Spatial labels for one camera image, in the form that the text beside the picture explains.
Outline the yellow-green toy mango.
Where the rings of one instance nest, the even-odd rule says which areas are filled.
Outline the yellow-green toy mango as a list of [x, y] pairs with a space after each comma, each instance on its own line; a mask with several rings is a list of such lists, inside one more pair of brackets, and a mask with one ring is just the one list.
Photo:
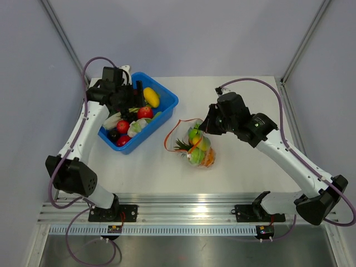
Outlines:
[[207, 151], [210, 146], [210, 140], [205, 136], [196, 135], [192, 138], [192, 144], [202, 151]]

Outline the green striped toy melon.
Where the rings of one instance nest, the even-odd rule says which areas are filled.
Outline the green striped toy melon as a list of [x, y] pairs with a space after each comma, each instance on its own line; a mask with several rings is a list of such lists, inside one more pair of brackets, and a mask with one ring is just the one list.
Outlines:
[[189, 140], [192, 141], [194, 137], [198, 136], [199, 138], [202, 137], [204, 134], [203, 132], [199, 129], [200, 124], [196, 123], [194, 127], [191, 127], [188, 132], [188, 137]]

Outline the clear orange-zip bag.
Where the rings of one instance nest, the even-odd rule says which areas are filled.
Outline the clear orange-zip bag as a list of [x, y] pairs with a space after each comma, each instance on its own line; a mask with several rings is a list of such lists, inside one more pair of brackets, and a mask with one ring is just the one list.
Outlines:
[[164, 148], [179, 155], [194, 167], [210, 168], [216, 152], [206, 133], [200, 130], [202, 119], [179, 120], [164, 139]]

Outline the toy pineapple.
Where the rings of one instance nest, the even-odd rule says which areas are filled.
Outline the toy pineapple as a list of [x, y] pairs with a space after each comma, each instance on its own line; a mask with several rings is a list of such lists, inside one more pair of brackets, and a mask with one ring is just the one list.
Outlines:
[[176, 139], [175, 140], [175, 146], [174, 150], [178, 152], [189, 152], [192, 149], [193, 145], [190, 144], [189, 142], [186, 144], [185, 142]]

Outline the green toy apple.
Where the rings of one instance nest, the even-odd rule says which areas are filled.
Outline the green toy apple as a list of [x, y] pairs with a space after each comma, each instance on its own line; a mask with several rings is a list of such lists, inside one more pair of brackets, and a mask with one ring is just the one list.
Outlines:
[[202, 163], [203, 159], [205, 158], [205, 151], [195, 148], [190, 151], [188, 154], [189, 162], [193, 165], [199, 165]]

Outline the toy orange persimmon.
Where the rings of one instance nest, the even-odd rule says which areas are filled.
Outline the toy orange persimmon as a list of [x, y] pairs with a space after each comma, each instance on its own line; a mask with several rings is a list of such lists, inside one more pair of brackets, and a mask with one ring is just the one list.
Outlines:
[[200, 165], [203, 167], [210, 167], [215, 162], [215, 155], [215, 150], [210, 148], [206, 151], [205, 156]]

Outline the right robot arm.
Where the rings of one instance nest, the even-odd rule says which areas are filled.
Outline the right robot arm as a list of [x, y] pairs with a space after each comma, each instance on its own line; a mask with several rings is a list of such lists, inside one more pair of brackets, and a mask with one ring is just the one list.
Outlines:
[[300, 187], [297, 192], [264, 191], [252, 203], [256, 219], [270, 215], [300, 215], [312, 225], [320, 225], [339, 202], [348, 181], [332, 176], [315, 165], [296, 147], [283, 140], [281, 128], [263, 113], [251, 114], [240, 95], [229, 92], [209, 106], [199, 127], [211, 135], [231, 132], [272, 159]]

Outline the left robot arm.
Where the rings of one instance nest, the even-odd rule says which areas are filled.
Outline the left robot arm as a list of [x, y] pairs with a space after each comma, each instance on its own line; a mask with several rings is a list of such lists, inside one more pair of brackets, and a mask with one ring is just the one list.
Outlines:
[[84, 89], [83, 105], [78, 121], [64, 147], [45, 162], [50, 175], [48, 197], [53, 207], [66, 209], [73, 205], [59, 205], [52, 190], [77, 195], [90, 205], [89, 210], [103, 221], [115, 221], [121, 214], [118, 196], [103, 188], [96, 173], [88, 166], [93, 142], [110, 109], [136, 107], [144, 103], [143, 97], [132, 85], [130, 66], [105, 67], [97, 87]]

